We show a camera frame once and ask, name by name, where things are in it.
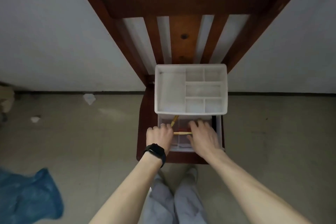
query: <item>chair backrest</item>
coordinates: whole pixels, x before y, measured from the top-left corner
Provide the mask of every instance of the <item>chair backrest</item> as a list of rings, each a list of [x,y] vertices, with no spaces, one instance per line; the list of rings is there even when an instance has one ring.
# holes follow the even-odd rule
[[[164,64],[157,16],[169,16],[173,64],[191,64],[203,15],[214,15],[201,63],[208,63],[230,14],[249,14],[222,63],[229,72],[290,0],[88,0],[145,85],[153,82],[122,18],[143,17],[157,64]]]

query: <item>pant leg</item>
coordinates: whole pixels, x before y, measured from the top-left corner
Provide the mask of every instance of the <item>pant leg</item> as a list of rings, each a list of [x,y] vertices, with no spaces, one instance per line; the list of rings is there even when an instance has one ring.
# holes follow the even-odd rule
[[[186,175],[174,197],[175,212],[180,224],[206,224],[206,213],[197,192],[195,179]]]
[[[174,197],[170,189],[160,180],[151,187],[143,210],[145,224],[178,224],[174,212]]]

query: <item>watch face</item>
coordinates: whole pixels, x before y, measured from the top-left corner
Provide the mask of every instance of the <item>watch face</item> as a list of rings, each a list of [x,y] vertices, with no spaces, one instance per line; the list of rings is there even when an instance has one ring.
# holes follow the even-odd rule
[[[150,146],[150,149],[159,154],[160,156],[163,156],[163,154],[165,154],[165,150],[161,146],[158,146],[157,144],[152,144]]]

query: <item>watch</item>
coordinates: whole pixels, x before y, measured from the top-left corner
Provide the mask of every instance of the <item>watch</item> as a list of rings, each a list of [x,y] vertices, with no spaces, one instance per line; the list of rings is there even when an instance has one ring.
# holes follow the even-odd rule
[[[155,157],[160,158],[162,160],[162,166],[165,164],[166,162],[166,153],[165,153],[165,149],[162,148],[161,146],[157,145],[156,143],[150,144],[148,145],[145,150],[144,150],[144,154],[146,151],[149,151],[151,154],[153,154]]]

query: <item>wooden chair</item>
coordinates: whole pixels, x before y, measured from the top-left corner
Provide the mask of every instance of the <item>wooden chair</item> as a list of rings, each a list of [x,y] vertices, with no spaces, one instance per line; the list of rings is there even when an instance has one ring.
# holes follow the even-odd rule
[[[149,75],[122,18],[143,17],[157,64],[164,64],[157,16],[169,16],[173,64],[191,64],[203,15],[214,15],[201,63],[209,62],[230,14],[250,14],[222,63],[229,73],[290,0],[88,0],[125,58],[146,86],[142,99],[136,157],[145,148],[148,127],[157,125],[154,75]],[[167,162],[206,163],[195,153],[171,152]]]

